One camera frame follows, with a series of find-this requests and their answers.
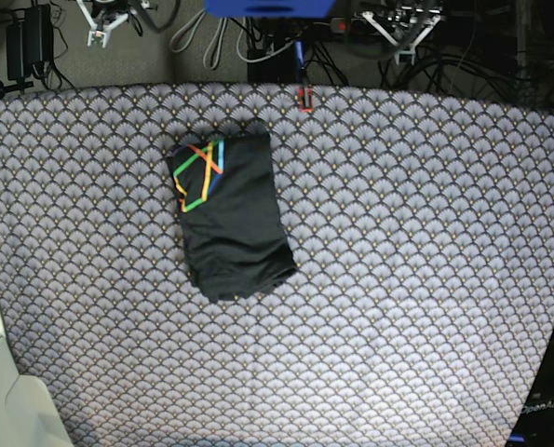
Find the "red and black clamp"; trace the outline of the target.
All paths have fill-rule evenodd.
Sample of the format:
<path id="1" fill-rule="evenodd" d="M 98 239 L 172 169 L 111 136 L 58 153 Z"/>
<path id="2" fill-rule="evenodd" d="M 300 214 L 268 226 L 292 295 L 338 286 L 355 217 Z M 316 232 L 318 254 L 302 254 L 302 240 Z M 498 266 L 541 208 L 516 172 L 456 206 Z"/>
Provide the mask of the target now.
<path id="1" fill-rule="evenodd" d="M 298 88 L 298 103 L 302 112 L 312 112 L 313 106 L 313 89 L 310 85 L 301 85 Z"/>

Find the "black power adapter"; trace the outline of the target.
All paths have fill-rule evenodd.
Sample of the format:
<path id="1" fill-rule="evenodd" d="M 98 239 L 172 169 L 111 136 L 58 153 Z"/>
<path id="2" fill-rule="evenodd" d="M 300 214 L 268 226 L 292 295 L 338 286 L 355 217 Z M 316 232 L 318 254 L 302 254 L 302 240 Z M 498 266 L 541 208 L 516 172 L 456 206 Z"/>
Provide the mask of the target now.
<path id="1" fill-rule="evenodd" d="M 6 27 L 7 79 L 21 82 L 44 79 L 53 62 L 53 26 L 50 5 L 32 5 L 21 20 Z"/>

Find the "fan-patterned table cloth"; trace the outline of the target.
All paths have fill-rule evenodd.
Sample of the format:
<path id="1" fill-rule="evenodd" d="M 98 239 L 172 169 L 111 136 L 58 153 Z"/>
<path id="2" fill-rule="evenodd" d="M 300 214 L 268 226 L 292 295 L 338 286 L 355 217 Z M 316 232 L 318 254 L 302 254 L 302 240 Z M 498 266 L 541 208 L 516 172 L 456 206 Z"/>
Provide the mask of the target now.
<path id="1" fill-rule="evenodd" d="M 554 329 L 554 113 L 157 84 L 0 101 L 0 308 L 81 446 L 501 446 Z M 213 304 L 169 152 L 268 133 L 296 272 Z"/>

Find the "white plastic bin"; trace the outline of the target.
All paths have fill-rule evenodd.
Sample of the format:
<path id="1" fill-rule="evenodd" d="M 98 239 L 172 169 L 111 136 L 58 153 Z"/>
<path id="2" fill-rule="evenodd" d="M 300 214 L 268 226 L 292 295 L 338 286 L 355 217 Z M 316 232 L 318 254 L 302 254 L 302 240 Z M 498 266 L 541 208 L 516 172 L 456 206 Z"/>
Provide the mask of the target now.
<path id="1" fill-rule="evenodd" d="M 46 385 L 19 372 L 0 311 L 0 446 L 71 446 Z"/>

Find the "dark grey T-shirt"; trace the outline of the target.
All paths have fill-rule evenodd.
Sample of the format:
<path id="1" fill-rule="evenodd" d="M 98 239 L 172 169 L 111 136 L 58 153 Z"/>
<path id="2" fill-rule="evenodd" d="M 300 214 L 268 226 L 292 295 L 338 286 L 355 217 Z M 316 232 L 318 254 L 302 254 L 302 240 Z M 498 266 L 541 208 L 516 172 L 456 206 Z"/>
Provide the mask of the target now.
<path id="1" fill-rule="evenodd" d="M 267 294 L 296 272 L 268 134 L 184 144 L 167 164 L 190 277 L 210 302 Z"/>

